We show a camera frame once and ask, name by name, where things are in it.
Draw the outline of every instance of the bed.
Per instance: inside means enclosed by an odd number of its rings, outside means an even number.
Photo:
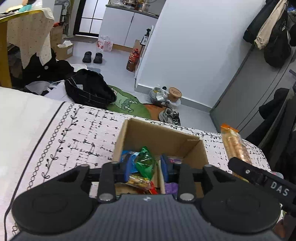
[[[209,163],[231,172],[221,135],[0,87],[0,236],[18,233],[11,204],[22,192],[77,165],[112,160],[124,120],[137,118],[204,141]],[[270,171],[262,151],[245,142],[254,166]]]

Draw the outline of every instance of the orange rug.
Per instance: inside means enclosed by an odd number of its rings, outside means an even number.
[[[151,115],[151,120],[154,120],[154,121],[159,121],[159,118],[158,118],[159,113],[166,109],[165,106],[158,107],[158,106],[155,106],[155,105],[152,105],[152,104],[144,104],[144,106],[149,111],[149,113]]]

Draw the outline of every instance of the purple snack wrapper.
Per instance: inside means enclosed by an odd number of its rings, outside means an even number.
[[[165,193],[166,194],[177,194],[178,184],[177,183],[165,183]]]

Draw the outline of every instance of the green rug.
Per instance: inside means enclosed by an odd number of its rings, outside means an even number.
[[[115,102],[107,106],[108,110],[151,119],[151,115],[147,108],[140,103],[135,96],[126,93],[117,87],[111,85],[109,85],[109,87],[114,91],[117,99]]]

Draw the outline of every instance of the patterned bedsheet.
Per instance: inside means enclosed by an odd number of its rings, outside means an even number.
[[[51,119],[44,123],[45,127],[38,134],[37,141],[24,156],[22,168],[15,173],[16,183],[11,186],[13,192],[0,207],[4,216],[1,225],[5,238],[10,240],[18,233],[10,208],[19,194],[77,165],[89,164],[95,168],[111,161],[121,126],[129,118],[199,136],[204,141],[209,163],[231,172],[227,167],[228,159],[220,134],[63,102],[51,113]],[[270,171],[262,151],[247,141],[245,144],[253,165]]]

